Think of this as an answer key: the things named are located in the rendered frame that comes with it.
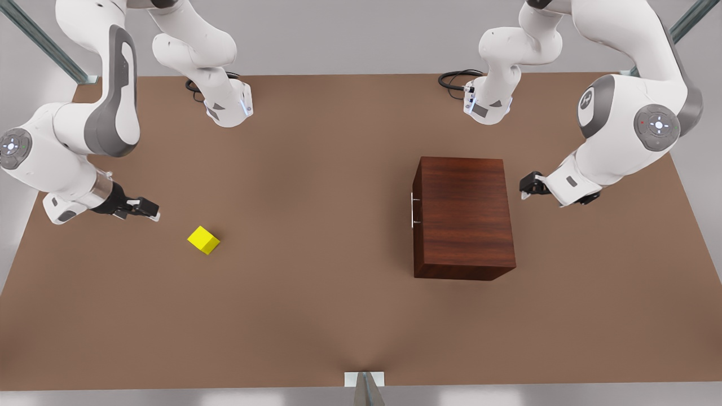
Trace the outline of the dark wooden drawer cabinet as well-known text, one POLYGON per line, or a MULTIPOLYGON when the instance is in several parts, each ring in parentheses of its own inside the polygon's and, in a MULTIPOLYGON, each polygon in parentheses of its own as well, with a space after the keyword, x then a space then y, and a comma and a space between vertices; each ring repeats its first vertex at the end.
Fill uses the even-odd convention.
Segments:
POLYGON ((492 281, 516 268, 501 159, 421 157, 412 192, 422 199, 416 278, 492 281))

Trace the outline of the yellow cube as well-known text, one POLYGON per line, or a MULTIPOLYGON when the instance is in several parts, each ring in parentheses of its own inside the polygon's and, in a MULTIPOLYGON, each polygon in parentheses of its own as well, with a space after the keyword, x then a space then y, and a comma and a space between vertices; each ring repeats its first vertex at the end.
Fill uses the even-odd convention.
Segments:
POLYGON ((198 226, 193 233, 187 237, 187 241, 206 255, 211 254, 220 242, 216 236, 202 226, 198 226))

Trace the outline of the silver frame post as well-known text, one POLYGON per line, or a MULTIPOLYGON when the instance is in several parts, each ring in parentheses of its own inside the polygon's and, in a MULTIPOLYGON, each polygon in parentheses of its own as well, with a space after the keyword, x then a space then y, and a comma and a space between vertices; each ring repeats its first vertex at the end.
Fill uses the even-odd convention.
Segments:
POLYGON ((386 386, 384 372, 345 372, 345 387, 354 388, 353 406, 386 406, 379 386, 386 386))
POLYGON ((656 12, 662 10, 663 6, 668 7, 672 5, 672 3, 684 3, 689 6, 673 25, 668 25, 663 21, 667 33, 670 34, 671 43, 676 45, 705 18, 719 2, 720 0, 653 0, 652 6, 656 12))
POLYGON ((33 20, 15 0, 0 0, 0 12, 18 27, 46 56, 78 85, 95 84, 99 77, 88 75, 65 51, 33 20))

